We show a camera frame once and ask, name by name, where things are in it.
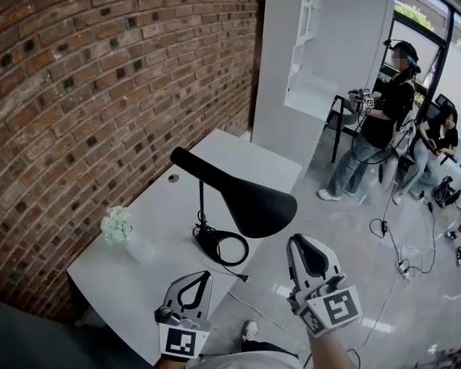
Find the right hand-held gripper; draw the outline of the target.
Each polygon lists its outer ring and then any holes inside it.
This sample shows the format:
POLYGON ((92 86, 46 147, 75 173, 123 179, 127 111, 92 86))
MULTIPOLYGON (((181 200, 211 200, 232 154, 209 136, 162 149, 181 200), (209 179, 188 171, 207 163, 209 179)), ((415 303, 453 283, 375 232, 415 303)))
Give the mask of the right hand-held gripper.
POLYGON ((287 262, 294 283, 293 293, 287 301, 310 336, 324 336, 362 315, 357 289, 348 284, 344 273, 340 273, 337 256, 328 246, 316 238, 294 234, 287 242, 287 262), (301 290, 303 268, 311 278, 326 281, 330 275, 335 276, 321 286, 301 290))

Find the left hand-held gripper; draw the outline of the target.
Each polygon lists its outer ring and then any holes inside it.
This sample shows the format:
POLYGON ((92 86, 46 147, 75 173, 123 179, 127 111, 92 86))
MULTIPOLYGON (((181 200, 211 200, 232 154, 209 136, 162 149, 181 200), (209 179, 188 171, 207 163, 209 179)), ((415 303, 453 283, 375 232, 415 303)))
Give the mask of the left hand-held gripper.
POLYGON ((210 334, 207 320, 213 278, 200 271, 174 281, 164 305, 154 312, 160 352, 169 358, 196 358, 210 334))

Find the black desk lamp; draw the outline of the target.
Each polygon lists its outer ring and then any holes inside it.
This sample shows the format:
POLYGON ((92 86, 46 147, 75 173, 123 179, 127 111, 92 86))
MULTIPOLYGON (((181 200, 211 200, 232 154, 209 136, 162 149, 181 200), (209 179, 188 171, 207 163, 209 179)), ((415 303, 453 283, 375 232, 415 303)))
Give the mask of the black desk lamp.
POLYGON ((297 200, 291 194, 236 178, 181 147, 172 151, 171 161, 198 180, 200 209, 194 238, 209 258, 225 268, 238 266, 247 259, 250 251, 247 238, 270 237, 288 226, 297 213, 297 200), (237 234, 208 225, 204 212, 206 185, 221 194, 237 226, 237 234), (229 238, 244 246, 244 256, 234 263, 221 257, 220 243, 229 238))

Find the person's right forearm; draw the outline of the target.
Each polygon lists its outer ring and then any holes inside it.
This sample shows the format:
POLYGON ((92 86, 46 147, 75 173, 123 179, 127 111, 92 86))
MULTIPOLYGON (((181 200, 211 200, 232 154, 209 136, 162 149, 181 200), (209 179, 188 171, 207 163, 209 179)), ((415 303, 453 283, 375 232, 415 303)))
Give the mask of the person's right forearm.
POLYGON ((340 339, 334 332, 314 337, 308 331, 314 369, 355 369, 340 339))

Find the white desk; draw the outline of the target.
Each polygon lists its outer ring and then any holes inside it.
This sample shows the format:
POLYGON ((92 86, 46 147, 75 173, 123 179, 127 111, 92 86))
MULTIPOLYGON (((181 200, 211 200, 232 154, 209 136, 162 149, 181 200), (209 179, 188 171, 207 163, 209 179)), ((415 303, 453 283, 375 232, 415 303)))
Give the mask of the white desk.
MULTIPOLYGON (((230 175, 287 193, 302 170, 294 161, 217 129, 191 153, 230 175)), ((204 192, 210 226, 239 233, 220 193, 208 186, 204 192)), ((104 322, 149 364, 160 356, 154 311, 171 282, 208 270, 213 277, 210 317, 239 281, 197 246, 192 231, 198 209, 197 179, 172 165, 128 207, 135 231, 154 247, 150 259, 140 262, 124 246, 110 246, 99 235, 68 268, 104 322)))

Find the person's right white shoe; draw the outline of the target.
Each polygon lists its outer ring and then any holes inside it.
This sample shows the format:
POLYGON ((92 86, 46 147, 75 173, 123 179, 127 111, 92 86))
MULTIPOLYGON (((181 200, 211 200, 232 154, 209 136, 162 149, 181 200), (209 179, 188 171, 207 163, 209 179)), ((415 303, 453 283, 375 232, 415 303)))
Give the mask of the person's right white shoe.
POLYGON ((242 341, 257 341, 258 328, 257 322, 253 320, 247 320, 241 331, 242 341))

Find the person's white shirt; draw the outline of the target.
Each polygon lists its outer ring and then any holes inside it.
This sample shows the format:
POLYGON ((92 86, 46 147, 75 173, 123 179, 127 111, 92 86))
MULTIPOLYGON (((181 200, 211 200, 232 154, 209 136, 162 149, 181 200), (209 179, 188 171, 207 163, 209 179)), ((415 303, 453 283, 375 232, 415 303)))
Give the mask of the person's white shirt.
POLYGON ((282 352, 251 351, 210 357, 188 369, 303 369, 303 365, 282 352))

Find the white power strip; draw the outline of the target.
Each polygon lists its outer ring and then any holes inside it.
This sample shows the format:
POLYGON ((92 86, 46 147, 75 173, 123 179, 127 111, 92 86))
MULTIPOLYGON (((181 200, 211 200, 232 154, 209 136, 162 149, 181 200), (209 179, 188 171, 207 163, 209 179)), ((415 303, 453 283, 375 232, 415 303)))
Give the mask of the white power strip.
POLYGON ((410 262, 408 259, 403 259, 401 261, 398 261, 396 263, 397 270, 399 271, 400 275, 405 279, 405 280, 412 280, 412 267, 410 265, 410 262))

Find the person's black trousers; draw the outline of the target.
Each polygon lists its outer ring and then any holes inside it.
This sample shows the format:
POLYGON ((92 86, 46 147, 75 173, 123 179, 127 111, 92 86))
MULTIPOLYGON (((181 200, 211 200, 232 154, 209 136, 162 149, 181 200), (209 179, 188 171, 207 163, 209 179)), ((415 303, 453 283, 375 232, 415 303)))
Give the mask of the person's black trousers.
POLYGON ((240 351, 241 352, 257 352, 257 351, 271 351, 271 352, 279 352, 283 354, 288 354, 294 357, 297 357, 296 354, 292 354, 287 350, 284 350, 281 347, 278 347, 275 344, 271 344, 268 342, 261 342, 261 341, 243 341, 240 346, 240 351))

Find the white flower bunch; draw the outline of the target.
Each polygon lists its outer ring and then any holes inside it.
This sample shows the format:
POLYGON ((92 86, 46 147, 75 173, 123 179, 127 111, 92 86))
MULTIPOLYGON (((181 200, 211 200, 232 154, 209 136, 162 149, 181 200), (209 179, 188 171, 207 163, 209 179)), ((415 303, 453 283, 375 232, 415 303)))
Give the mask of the white flower bunch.
POLYGON ((101 220, 101 233, 108 245, 125 242, 132 231, 132 217, 126 207, 114 206, 109 208, 101 220))

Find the black equipment bag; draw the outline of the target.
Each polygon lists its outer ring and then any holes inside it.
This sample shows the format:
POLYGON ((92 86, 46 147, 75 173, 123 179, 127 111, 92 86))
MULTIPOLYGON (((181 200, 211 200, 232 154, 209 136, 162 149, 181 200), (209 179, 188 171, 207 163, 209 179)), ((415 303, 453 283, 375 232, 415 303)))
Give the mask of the black equipment bag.
POLYGON ((452 182, 453 178, 447 175, 432 191, 433 199, 440 208, 446 208, 454 204, 461 195, 460 189, 455 190, 451 187, 452 182))

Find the grey metal cabinet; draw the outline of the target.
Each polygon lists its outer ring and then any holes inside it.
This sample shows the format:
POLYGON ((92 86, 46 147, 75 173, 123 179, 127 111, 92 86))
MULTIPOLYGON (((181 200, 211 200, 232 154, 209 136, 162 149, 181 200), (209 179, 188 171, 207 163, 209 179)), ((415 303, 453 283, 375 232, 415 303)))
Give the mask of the grey metal cabinet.
POLYGON ((109 327, 62 324, 0 302, 0 369, 153 369, 109 327))

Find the red checkered cloth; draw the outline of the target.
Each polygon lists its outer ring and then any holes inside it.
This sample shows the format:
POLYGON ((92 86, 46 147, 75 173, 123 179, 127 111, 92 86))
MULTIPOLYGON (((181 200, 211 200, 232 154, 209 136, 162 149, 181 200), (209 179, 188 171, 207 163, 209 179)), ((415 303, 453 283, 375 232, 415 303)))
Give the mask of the red checkered cloth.
POLYGON ((461 369, 461 347, 439 351, 433 365, 436 369, 461 369))

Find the black mesh office chair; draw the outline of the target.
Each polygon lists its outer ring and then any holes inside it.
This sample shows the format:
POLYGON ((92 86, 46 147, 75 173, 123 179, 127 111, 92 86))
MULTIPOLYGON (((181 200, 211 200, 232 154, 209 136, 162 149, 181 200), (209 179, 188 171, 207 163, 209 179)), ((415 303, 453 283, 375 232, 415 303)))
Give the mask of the black mesh office chair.
POLYGON ((434 101, 430 102, 426 117, 433 118, 448 107, 455 107, 455 105, 445 95, 439 94, 434 101))

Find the white shelf cabinet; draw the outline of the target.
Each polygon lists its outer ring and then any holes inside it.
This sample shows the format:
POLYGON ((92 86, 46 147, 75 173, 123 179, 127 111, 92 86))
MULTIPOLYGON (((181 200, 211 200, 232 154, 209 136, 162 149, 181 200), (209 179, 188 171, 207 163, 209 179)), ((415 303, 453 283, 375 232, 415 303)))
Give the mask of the white shelf cabinet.
POLYGON ((251 140, 307 169, 336 96, 372 88, 394 0, 266 0, 251 140))

